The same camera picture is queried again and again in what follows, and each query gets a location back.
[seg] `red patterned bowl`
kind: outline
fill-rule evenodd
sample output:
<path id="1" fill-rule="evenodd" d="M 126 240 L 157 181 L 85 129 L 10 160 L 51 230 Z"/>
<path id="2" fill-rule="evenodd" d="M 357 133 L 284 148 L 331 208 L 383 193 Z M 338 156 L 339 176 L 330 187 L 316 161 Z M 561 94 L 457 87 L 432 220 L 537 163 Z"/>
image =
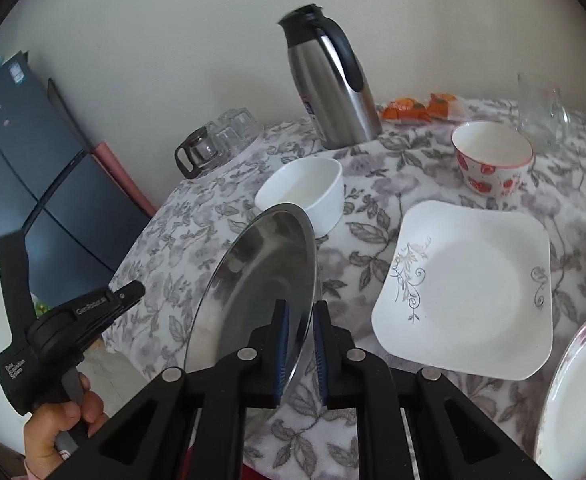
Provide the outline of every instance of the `red patterned bowl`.
<path id="1" fill-rule="evenodd" d="M 464 182 L 482 195 L 509 196 L 533 161 L 531 143 L 500 123 L 461 124 L 453 130 L 451 142 Z"/>

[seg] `stainless steel thermos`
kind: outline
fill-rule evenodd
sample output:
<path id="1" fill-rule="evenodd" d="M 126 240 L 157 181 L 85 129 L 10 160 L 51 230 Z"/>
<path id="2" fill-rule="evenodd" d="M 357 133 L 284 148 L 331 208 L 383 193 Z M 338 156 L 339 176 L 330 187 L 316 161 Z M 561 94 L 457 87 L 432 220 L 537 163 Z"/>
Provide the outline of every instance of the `stainless steel thermos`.
<path id="1" fill-rule="evenodd" d="M 375 139 L 382 126 L 362 67 L 342 28 L 314 4 L 278 22 L 289 46 L 293 81 L 322 145 Z"/>

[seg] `sticker on refrigerator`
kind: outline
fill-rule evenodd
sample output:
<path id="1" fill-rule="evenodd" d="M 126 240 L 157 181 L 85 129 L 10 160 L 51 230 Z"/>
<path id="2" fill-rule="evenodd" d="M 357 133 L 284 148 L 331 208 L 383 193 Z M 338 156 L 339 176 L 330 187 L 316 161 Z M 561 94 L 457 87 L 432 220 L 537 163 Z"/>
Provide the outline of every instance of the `sticker on refrigerator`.
<path id="1" fill-rule="evenodd" d="M 308 116 L 311 117 L 311 122 L 313 123 L 313 127 L 315 128 L 315 130 L 317 132 L 317 136 L 320 137 L 320 140 L 322 142 L 326 142 L 326 136 L 324 135 L 324 132 L 322 131 L 322 128 L 320 127 L 320 123 L 317 121 L 317 117 L 315 116 L 315 111 L 313 110 L 313 107 L 311 106 L 311 103 L 308 100 L 308 97 L 300 94 L 300 98 L 302 99 L 302 104 L 304 105 L 304 108 L 307 109 Z"/>
<path id="2" fill-rule="evenodd" d="M 22 83 L 22 81 L 24 81 L 24 72 L 19 63 L 13 63 L 11 66 L 9 66 L 9 72 L 10 76 L 13 78 L 13 82 L 16 85 L 19 85 Z"/>

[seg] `pink mat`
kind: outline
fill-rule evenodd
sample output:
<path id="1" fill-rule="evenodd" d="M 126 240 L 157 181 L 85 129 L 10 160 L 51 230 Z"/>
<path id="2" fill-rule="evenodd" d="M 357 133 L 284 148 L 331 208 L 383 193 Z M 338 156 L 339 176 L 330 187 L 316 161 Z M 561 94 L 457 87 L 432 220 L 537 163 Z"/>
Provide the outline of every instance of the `pink mat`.
<path id="1" fill-rule="evenodd" d="M 95 148 L 94 157 L 100 163 L 102 168 L 106 170 L 106 172 L 110 175 L 110 177 L 121 187 L 122 191 L 124 191 L 130 198 L 133 200 L 137 205 L 144 211 L 148 216 L 153 217 L 157 212 L 157 209 L 153 207 L 153 205 L 148 202 L 147 197 L 140 191 L 140 189 L 135 185 L 133 179 L 129 176 L 129 174 L 124 169 L 115 156 L 115 154 L 110 150 L 106 142 L 100 142 Z"/>

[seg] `table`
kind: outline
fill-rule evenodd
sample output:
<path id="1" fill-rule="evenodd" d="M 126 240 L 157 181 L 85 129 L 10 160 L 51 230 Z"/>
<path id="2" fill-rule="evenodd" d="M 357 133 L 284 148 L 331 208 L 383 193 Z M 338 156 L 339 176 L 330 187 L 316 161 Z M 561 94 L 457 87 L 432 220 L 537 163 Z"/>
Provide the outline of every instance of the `table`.
<path id="1" fill-rule="evenodd" d="M 515 102 L 470 100 L 476 119 L 515 124 Z M 497 202 L 462 182 L 450 143 L 452 123 L 385 123 L 378 139 L 324 151 L 310 121 L 269 128 L 232 168 L 183 181 L 157 212 L 114 277 L 119 287 L 141 280 L 143 302 L 104 338 L 147 378 L 183 363 L 194 311 L 231 241 L 254 216 L 253 198 L 283 164 L 318 153 L 344 169 L 344 216 L 317 241 L 324 299 L 333 322 L 361 348 L 397 368 L 421 365 L 387 354 L 371 328 L 371 310 L 395 248 L 404 213 L 423 200 L 467 207 L 520 210 L 542 222 L 550 237 L 554 341 L 547 363 L 525 381 L 446 372 L 473 402 L 527 452 L 532 452 L 542 403 L 558 361 L 586 320 L 586 115 L 572 114 L 573 133 L 557 153 L 538 156 L 528 179 Z M 314 363 L 288 402 L 246 439 L 245 462 L 270 478 L 358 476 L 355 413 L 327 412 L 319 402 Z"/>

